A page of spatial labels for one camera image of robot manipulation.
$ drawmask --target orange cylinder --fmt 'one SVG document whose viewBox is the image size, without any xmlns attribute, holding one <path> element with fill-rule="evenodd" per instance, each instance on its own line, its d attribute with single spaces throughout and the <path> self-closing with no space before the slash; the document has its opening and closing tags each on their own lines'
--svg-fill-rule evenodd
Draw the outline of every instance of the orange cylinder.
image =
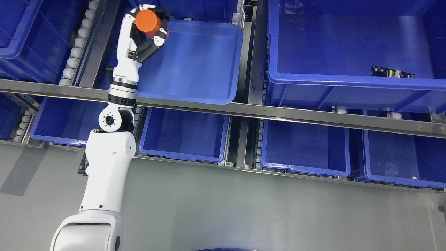
<svg viewBox="0 0 446 251">
<path fill-rule="evenodd" d="M 153 11 L 146 9 L 138 12 L 135 25 L 138 30 L 153 38 L 161 28 L 161 20 Z"/>
</svg>

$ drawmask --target robotic arm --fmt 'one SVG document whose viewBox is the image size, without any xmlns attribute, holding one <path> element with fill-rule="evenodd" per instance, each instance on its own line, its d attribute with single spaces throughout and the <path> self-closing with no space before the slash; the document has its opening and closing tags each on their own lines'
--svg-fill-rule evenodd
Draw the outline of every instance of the robotic arm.
<svg viewBox="0 0 446 251">
<path fill-rule="evenodd" d="M 132 132 L 138 69 L 164 45 L 169 18 L 163 9 L 141 4 L 122 19 L 119 62 L 108 89 L 108 105 L 99 115 L 100 129 L 90 132 L 85 149 L 89 166 L 84 197 L 79 212 L 58 227 L 51 251 L 122 249 L 120 211 L 128 166 L 136 149 Z"/>
</svg>

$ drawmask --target blue tray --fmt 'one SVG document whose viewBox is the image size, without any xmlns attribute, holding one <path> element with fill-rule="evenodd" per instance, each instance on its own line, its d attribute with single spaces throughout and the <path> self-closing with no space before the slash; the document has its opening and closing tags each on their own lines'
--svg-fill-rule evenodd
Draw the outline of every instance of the blue tray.
<svg viewBox="0 0 446 251">
<path fill-rule="evenodd" d="M 0 93 L 0 140 L 10 138 L 21 110 L 19 105 Z"/>
<path fill-rule="evenodd" d="M 190 161 L 223 161 L 229 116 L 149 108 L 140 153 Z"/>
<path fill-rule="evenodd" d="M 54 83 L 86 1 L 0 2 L 0 78 Z"/>
<path fill-rule="evenodd" d="M 446 139 L 351 130 L 351 150 L 354 179 L 446 188 Z"/>
<path fill-rule="evenodd" d="M 268 104 L 446 111 L 446 2 L 270 0 Z M 371 77 L 372 65 L 415 79 Z"/>
<path fill-rule="evenodd" d="M 172 20 L 164 47 L 139 70 L 138 96 L 225 105 L 235 98 L 243 32 L 233 24 Z"/>
<path fill-rule="evenodd" d="M 349 176 L 349 149 L 346 128 L 264 120 L 260 163 L 263 168 Z"/>
</svg>

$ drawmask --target blue storage crate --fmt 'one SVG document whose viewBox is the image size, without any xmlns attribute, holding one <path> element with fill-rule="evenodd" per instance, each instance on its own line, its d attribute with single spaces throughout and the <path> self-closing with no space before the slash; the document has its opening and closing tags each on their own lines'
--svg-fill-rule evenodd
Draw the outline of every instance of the blue storage crate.
<svg viewBox="0 0 446 251">
<path fill-rule="evenodd" d="M 0 140 L 10 138 L 21 109 L 19 105 L 0 93 Z"/>
<path fill-rule="evenodd" d="M 234 100 L 241 28 L 171 20 L 168 29 L 166 44 L 139 69 L 138 96 L 217 105 Z"/>
<path fill-rule="evenodd" d="M 223 161 L 229 116 L 149 108 L 140 153 L 190 161 Z"/>
<path fill-rule="evenodd" d="M 54 83 L 85 0 L 0 0 L 0 78 Z"/>
<path fill-rule="evenodd" d="M 171 16 L 196 18 L 203 21 L 232 21 L 237 12 L 237 0 L 129 0 L 135 7 L 139 4 L 154 4 L 164 8 Z"/>
<path fill-rule="evenodd" d="M 445 1 L 270 0 L 268 14 L 269 104 L 446 111 Z"/>
<path fill-rule="evenodd" d="M 264 120 L 263 168 L 326 176 L 350 175 L 347 128 Z"/>
<path fill-rule="evenodd" d="M 351 130 L 350 139 L 352 178 L 446 188 L 446 139 L 367 130 Z"/>
<path fill-rule="evenodd" d="M 116 50 L 108 61 L 116 66 Z M 107 73 L 98 88 L 108 89 Z M 31 129 L 31 138 L 54 142 L 59 145 L 85 146 L 90 131 L 99 128 L 98 116 L 107 106 L 105 102 L 45 97 Z"/>
</svg>

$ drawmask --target gray floor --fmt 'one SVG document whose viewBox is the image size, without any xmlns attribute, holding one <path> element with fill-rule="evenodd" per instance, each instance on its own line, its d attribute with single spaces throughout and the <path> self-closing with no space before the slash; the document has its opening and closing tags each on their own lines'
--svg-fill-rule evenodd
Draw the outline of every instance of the gray floor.
<svg viewBox="0 0 446 251">
<path fill-rule="evenodd" d="M 0 185 L 22 147 L 0 145 Z M 0 250 L 48 250 L 76 213 L 81 153 L 50 147 L 23 196 L 0 193 Z M 14 179 L 20 179 L 20 173 Z M 124 250 L 446 250 L 444 195 L 134 159 Z"/>
</svg>

